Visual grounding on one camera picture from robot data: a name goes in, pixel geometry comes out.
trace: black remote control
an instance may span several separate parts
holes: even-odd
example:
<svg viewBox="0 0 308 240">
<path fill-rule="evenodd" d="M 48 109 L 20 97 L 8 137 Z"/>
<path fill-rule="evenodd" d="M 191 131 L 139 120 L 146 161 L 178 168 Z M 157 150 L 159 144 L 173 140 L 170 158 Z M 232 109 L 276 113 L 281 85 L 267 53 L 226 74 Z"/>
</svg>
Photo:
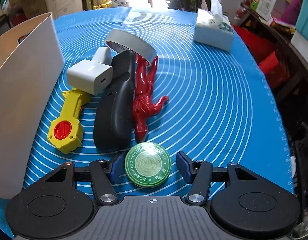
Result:
<svg viewBox="0 0 308 240">
<path fill-rule="evenodd" d="M 112 67 L 113 80 L 103 92 L 94 122 L 94 144 L 103 152 L 124 149 L 131 139 L 135 53 L 116 55 Z"/>
</svg>

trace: white power adapter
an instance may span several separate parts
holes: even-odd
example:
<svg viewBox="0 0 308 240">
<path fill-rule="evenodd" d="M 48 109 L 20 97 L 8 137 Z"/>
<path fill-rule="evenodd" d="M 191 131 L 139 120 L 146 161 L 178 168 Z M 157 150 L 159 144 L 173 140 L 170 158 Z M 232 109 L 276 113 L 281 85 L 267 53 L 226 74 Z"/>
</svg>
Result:
<svg viewBox="0 0 308 240">
<path fill-rule="evenodd" d="M 66 73 L 67 83 L 92 95 L 97 95 L 112 81 L 113 67 L 83 59 L 70 67 Z"/>
</svg>

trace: metal screw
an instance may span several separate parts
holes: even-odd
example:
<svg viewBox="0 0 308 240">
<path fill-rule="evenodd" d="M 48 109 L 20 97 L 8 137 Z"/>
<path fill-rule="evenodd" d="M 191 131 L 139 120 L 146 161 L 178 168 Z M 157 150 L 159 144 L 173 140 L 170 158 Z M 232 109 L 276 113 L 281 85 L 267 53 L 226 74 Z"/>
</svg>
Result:
<svg viewBox="0 0 308 240">
<path fill-rule="evenodd" d="M 107 166 L 107 160 L 97 160 L 97 162 L 101 165 L 101 167 L 104 169 Z"/>
<path fill-rule="evenodd" d="M 100 197 L 100 200 L 104 201 L 104 202 L 112 202 L 115 199 L 116 199 L 116 197 L 112 194 L 104 194 Z"/>
<path fill-rule="evenodd" d="M 204 197 L 200 194 L 193 194 L 189 196 L 189 200 L 192 202 L 202 202 L 204 200 Z"/>
</svg>

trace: red object on shelf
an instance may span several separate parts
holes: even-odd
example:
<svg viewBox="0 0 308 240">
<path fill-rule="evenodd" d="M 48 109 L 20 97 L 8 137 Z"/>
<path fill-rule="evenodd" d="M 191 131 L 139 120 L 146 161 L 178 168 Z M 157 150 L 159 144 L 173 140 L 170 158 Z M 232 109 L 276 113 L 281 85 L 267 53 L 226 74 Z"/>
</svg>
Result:
<svg viewBox="0 0 308 240">
<path fill-rule="evenodd" d="M 268 55 L 270 55 L 275 49 L 276 45 L 267 39 L 260 38 L 250 31 L 233 25 L 237 34 L 241 37 L 248 50 L 254 57 L 257 64 L 260 64 Z"/>
<path fill-rule="evenodd" d="M 27 21 L 26 16 L 23 12 L 17 13 L 14 18 L 10 20 L 13 24 L 13 26 L 16 26 L 24 21 Z"/>
<path fill-rule="evenodd" d="M 288 80 L 289 73 L 285 62 L 277 58 L 277 51 L 273 51 L 265 60 L 259 64 L 260 70 L 265 74 L 267 83 L 274 89 Z"/>
<path fill-rule="evenodd" d="M 146 73 L 146 61 L 143 57 L 137 57 L 137 68 L 135 73 L 135 98 L 133 101 L 132 116 L 135 121 L 135 138 L 143 142 L 148 134 L 146 119 L 157 115 L 168 96 L 162 96 L 156 104 L 153 104 L 152 93 L 154 90 L 154 79 L 158 65 L 158 56 L 155 57 L 150 70 Z"/>
</svg>

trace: blue gripper pad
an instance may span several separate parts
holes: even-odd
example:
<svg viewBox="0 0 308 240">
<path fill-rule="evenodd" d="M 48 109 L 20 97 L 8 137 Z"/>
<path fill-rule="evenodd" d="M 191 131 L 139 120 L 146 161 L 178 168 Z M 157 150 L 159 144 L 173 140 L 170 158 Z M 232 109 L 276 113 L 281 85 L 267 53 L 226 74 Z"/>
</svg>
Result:
<svg viewBox="0 0 308 240">
<path fill-rule="evenodd" d="M 124 162 L 125 162 L 126 154 L 121 154 L 116 161 L 112 163 L 112 171 L 109 174 L 109 181 L 111 184 L 114 184 L 115 181 L 118 180 L 119 176 L 122 174 L 122 171 L 125 170 Z"/>
<path fill-rule="evenodd" d="M 182 157 L 180 153 L 176 154 L 176 166 L 187 184 L 192 184 L 194 176 L 190 172 L 189 163 Z"/>
</svg>

